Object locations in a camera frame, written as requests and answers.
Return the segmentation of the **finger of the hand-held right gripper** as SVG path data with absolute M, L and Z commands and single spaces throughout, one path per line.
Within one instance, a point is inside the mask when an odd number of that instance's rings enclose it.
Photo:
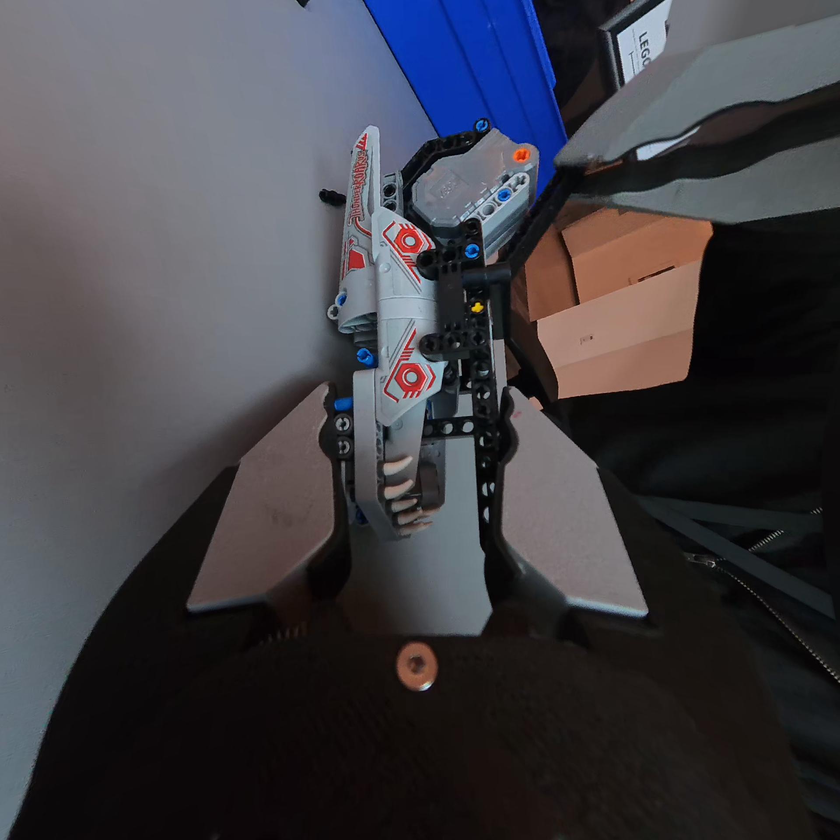
M 838 212 L 839 94 L 726 108 L 647 161 L 568 168 L 577 200 L 643 213 L 746 224 Z
M 774 29 L 760 14 L 738 22 L 759 30 L 724 38 L 690 14 L 671 14 L 664 53 L 595 110 L 554 167 L 612 162 L 729 109 L 789 102 L 838 83 L 838 14 Z

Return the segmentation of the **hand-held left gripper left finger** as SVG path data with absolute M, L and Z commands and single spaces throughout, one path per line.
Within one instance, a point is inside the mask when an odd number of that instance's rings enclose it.
M 348 505 L 324 382 L 241 459 L 186 601 L 192 615 L 265 606 L 312 625 L 350 576 Z

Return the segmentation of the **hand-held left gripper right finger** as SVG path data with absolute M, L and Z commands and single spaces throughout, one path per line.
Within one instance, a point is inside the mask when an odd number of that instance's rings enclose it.
M 500 405 L 500 453 L 492 484 L 486 582 L 537 632 L 572 616 L 642 622 L 648 604 L 599 469 L 515 387 Z

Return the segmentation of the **blue plastic bin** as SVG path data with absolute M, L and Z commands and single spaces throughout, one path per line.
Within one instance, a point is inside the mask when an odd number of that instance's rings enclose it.
M 531 1 L 366 1 L 439 135 L 480 118 L 554 156 L 566 142 Z

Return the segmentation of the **black framed marker sign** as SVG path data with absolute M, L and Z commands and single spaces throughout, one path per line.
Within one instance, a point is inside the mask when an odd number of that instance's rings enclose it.
M 633 1 L 598 28 L 605 84 L 617 92 L 660 56 L 671 1 Z

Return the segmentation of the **closed cardboard box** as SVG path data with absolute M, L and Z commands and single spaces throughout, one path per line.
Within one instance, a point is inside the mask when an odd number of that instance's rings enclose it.
M 557 227 L 549 227 L 527 259 L 522 283 L 531 322 L 579 304 L 571 256 Z
M 536 321 L 559 398 L 629 392 L 685 380 L 701 262 Z
M 706 220 L 603 208 L 561 230 L 579 303 L 701 261 Z

